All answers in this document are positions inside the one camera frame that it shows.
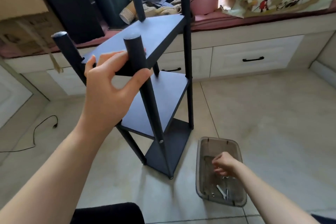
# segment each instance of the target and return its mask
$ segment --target cabinet door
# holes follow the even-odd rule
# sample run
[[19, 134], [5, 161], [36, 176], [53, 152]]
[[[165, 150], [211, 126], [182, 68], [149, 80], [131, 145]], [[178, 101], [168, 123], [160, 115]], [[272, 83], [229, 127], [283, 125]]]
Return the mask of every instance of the cabinet door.
[[0, 128], [32, 93], [0, 66]]
[[286, 68], [303, 35], [213, 48], [210, 77]]
[[[191, 52], [192, 77], [195, 79], [210, 76], [212, 47], [196, 49]], [[177, 73], [186, 73], [184, 65], [184, 52], [164, 53], [157, 61], [160, 70], [176, 70]]]
[[[84, 95], [86, 87], [74, 69], [72, 67], [66, 67], [63, 70], [64, 72], [60, 74], [55, 69], [48, 70], [47, 72], [68, 95]], [[129, 76], [116, 75], [112, 79], [112, 84], [117, 89], [121, 89], [130, 78]]]

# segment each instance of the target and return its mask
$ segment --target drawer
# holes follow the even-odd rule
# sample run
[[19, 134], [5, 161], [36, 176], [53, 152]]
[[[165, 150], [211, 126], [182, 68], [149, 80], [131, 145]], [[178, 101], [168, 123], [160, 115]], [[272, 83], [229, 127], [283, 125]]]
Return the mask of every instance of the drawer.
[[[210, 76], [212, 47], [191, 51], [192, 77], [195, 79]], [[176, 70], [177, 73], [186, 73], [184, 66], [184, 52], [164, 53], [157, 61], [160, 70]]]
[[286, 68], [303, 35], [213, 48], [210, 77]]
[[[57, 82], [59, 86], [67, 93], [69, 96], [72, 95], [84, 95], [86, 87], [78, 77], [76, 72], [72, 67], [66, 67], [63, 69], [63, 73], [58, 73], [55, 69], [48, 70], [47, 73]], [[131, 79], [129, 76], [119, 76], [116, 75], [112, 79], [112, 84], [117, 89], [121, 89], [126, 85], [126, 83]]]

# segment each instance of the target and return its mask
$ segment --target hand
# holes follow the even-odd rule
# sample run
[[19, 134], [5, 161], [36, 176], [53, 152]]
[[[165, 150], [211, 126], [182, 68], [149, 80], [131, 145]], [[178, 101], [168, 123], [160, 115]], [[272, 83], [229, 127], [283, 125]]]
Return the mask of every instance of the hand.
[[215, 173], [222, 176], [236, 177], [236, 166], [240, 162], [232, 157], [228, 152], [222, 152], [212, 160]]
[[140, 87], [150, 77], [147, 68], [139, 70], [118, 90], [111, 80], [128, 60], [126, 51], [102, 54], [93, 68], [96, 57], [92, 56], [85, 65], [86, 98], [79, 125], [85, 133], [94, 137], [105, 137], [126, 115]]

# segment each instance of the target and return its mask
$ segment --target black drawer handle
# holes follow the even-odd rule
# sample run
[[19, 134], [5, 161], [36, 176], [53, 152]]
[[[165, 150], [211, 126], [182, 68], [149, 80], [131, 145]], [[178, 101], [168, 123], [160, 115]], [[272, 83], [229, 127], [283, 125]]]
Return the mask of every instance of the black drawer handle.
[[174, 71], [180, 71], [180, 70], [182, 70], [182, 68], [177, 68], [177, 69], [173, 69], [173, 70], [164, 70], [164, 69], [162, 69], [161, 71], [166, 71], [166, 72], [174, 72]]
[[265, 57], [264, 56], [262, 56], [262, 57], [260, 57], [259, 59], [243, 59], [243, 62], [249, 62], [249, 61], [256, 61], [256, 60], [262, 60], [262, 59], [264, 59]]

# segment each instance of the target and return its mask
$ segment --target paper cup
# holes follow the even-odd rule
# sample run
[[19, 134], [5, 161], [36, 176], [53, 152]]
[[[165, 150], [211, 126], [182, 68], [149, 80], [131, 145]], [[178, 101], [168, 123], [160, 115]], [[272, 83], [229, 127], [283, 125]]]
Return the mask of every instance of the paper cup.
[[119, 14], [120, 15], [120, 18], [127, 24], [131, 24], [131, 22], [134, 20], [135, 18], [135, 15], [137, 14], [136, 10], [135, 10], [135, 7], [134, 7], [134, 3], [133, 1], [130, 2], [128, 4], [128, 6], [126, 6], [122, 11], [121, 13]]

